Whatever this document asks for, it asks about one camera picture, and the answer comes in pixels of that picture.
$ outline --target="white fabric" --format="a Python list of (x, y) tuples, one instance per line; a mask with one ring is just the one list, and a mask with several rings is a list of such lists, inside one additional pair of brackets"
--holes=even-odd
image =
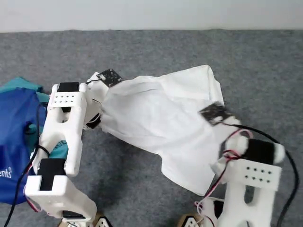
[(162, 157), (162, 172), (180, 186), (204, 195), (218, 158), (218, 141), (197, 112), (223, 103), (208, 65), (161, 77), (139, 76), (109, 89), (102, 103), (102, 129)]

